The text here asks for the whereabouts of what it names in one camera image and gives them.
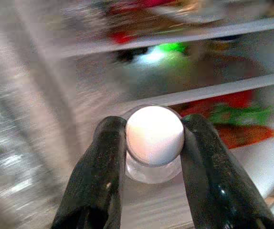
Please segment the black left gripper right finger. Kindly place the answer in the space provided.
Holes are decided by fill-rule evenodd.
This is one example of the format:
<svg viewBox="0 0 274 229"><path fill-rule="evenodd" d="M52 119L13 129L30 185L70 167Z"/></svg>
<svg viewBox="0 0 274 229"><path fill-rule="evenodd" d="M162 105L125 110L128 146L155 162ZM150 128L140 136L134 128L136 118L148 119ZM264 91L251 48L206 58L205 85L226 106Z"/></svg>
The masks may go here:
<svg viewBox="0 0 274 229"><path fill-rule="evenodd" d="M249 175L202 115L181 120L183 181L195 229L274 229Z"/></svg>

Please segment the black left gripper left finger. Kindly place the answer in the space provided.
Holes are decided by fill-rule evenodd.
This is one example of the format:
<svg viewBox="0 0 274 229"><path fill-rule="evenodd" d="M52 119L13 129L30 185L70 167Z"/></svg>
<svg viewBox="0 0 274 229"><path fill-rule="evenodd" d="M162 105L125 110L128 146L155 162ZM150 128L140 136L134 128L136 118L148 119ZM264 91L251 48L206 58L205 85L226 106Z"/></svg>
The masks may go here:
<svg viewBox="0 0 274 229"><path fill-rule="evenodd" d="M51 229L120 229L126 120L104 118L76 164Z"/></svg>

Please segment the white fridge shelf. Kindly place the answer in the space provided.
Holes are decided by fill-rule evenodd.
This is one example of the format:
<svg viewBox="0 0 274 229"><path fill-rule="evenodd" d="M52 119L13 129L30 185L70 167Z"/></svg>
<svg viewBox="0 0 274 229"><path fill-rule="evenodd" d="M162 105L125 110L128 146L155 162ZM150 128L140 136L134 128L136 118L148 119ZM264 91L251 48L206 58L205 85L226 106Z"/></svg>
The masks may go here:
<svg viewBox="0 0 274 229"><path fill-rule="evenodd" d="M197 89L192 89L183 92L165 94L162 96L150 97L135 101L121 103L122 107L133 108L143 104L158 104L158 105L175 105L182 104L211 97L232 94L241 91L257 89L274 85L274 74L239 80L230 83L217 84Z"/></svg>
<svg viewBox="0 0 274 229"><path fill-rule="evenodd" d="M59 57L68 58L93 53L112 52L116 50L154 46L163 43L206 40L266 30L274 30L274 18L265 18L246 23L223 25L211 28L193 28L191 30L179 32L141 36L134 38L125 44L117 44L110 38L96 42L80 42L62 47L60 49L61 53L59 54Z"/></svg>

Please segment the red and green food packet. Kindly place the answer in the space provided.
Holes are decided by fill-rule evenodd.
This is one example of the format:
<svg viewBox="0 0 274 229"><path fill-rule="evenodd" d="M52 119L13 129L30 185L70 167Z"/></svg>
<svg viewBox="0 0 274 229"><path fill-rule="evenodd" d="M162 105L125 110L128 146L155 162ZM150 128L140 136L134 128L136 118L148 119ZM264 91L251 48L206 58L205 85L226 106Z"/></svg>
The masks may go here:
<svg viewBox="0 0 274 229"><path fill-rule="evenodd" d="M200 114L217 129L229 149L262 142L274 137L269 119L272 109L259 105L256 91L247 90L173 105L181 117Z"/></svg>

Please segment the bright green item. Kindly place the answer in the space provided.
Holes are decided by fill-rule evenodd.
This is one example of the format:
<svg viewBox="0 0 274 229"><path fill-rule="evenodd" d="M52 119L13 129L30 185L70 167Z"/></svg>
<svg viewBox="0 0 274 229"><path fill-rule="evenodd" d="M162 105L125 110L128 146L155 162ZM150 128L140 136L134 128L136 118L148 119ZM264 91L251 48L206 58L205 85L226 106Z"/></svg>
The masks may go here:
<svg viewBox="0 0 274 229"><path fill-rule="evenodd" d="M185 43L165 43L157 45L156 48L162 53L178 52L184 55L190 55L190 45Z"/></svg>

